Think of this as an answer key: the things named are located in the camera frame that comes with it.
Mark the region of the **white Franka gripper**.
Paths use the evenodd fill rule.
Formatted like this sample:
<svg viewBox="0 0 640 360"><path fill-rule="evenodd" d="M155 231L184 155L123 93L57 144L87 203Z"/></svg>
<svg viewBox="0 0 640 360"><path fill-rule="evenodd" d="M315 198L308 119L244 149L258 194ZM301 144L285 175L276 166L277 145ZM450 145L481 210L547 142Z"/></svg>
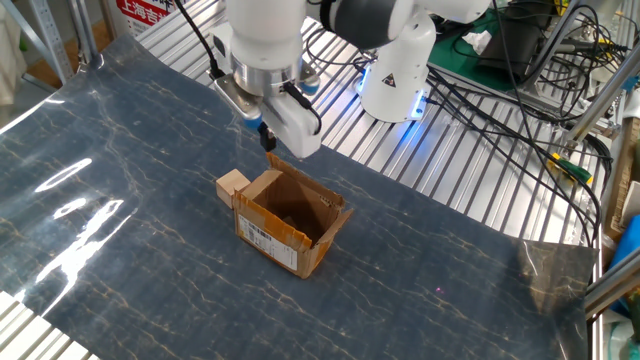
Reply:
<svg viewBox="0 0 640 360"><path fill-rule="evenodd" d="M316 134L319 125L317 117L293 97L281 95L265 98L261 109L264 122L257 131L260 145L266 152L276 148L277 138L297 158L307 158L320 149L321 136Z"/></svg>

